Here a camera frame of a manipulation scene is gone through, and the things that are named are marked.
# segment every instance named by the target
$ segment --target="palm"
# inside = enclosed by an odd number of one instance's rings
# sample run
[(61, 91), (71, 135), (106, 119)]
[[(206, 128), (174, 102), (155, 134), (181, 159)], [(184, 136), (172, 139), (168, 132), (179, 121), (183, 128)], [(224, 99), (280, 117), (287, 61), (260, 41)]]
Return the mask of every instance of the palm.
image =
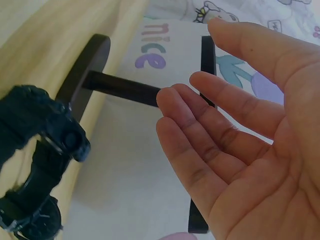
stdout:
[[(157, 124), (160, 143), (217, 240), (320, 239), (320, 85), (311, 85), (320, 54), (311, 54), (313, 45), (242, 24), (216, 22), (209, 30), (218, 46), (280, 87), (285, 108), (208, 73), (190, 82), (273, 144), (235, 129), (183, 84), (157, 96), (164, 115)], [(274, 51), (268, 47), (273, 39)]]

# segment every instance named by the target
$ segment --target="pink object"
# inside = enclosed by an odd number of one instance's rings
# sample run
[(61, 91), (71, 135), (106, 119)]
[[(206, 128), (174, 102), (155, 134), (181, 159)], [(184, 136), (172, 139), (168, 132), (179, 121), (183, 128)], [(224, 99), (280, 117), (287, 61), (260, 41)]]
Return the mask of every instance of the pink object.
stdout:
[(177, 232), (160, 238), (159, 240), (198, 240), (197, 237), (187, 232)]

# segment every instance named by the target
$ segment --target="light wood panel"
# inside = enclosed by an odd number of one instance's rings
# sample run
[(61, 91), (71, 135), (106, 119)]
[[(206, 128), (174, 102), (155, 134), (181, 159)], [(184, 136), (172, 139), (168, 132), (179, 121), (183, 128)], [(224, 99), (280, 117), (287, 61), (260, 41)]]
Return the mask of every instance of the light wood panel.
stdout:
[[(126, 53), (148, 0), (0, 0), (0, 98), (13, 85), (43, 88), (52, 98), (83, 47), (95, 33), (111, 38), (104, 68), (114, 74)], [(90, 137), (104, 102), (94, 92), (80, 121)], [(36, 140), (4, 165), (0, 197), (23, 183), (29, 172)], [(72, 161), (53, 195), (66, 222), (80, 164)], [(1, 240), (14, 237), (0, 229)]]

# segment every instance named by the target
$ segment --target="black watch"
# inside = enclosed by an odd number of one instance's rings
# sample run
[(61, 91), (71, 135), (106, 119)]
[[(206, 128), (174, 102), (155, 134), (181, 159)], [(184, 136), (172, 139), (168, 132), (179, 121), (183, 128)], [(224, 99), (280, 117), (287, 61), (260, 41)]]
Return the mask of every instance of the black watch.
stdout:
[(83, 162), (91, 148), (68, 105), (52, 100), (35, 86), (14, 86), (0, 100), (0, 169), (38, 134), (41, 139), (27, 180), (0, 198), (0, 227), (21, 240), (55, 238), (62, 228), (61, 214), (50, 193), (70, 160)]

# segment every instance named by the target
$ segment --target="finger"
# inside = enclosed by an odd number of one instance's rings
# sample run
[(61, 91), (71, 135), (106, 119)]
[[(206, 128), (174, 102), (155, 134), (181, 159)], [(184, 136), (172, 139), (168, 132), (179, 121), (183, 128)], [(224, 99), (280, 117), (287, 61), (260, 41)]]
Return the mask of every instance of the finger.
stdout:
[(161, 118), (156, 131), (176, 175), (207, 221), (212, 206), (228, 185), (200, 158), (172, 119)]
[(260, 138), (236, 129), (217, 109), (209, 106), (188, 86), (176, 84), (173, 87), (222, 151), (250, 165), (269, 149), (270, 145)]
[(206, 164), (227, 184), (246, 168), (238, 158), (222, 152), (174, 88), (162, 89), (157, 103), (165, 117), (173, 119), (191, 146)]
[(319, 47), (248, 23), (213, 19), (208, 30), (215, 44), (246, 62), (284, 91), (292, 75), (319, 62)]
[(283, 106), (260, 100), (209, 73), (194, 73), (190, 83), (238, 123), (269, 139), (274, 139), (280, 122), (286, 116)]

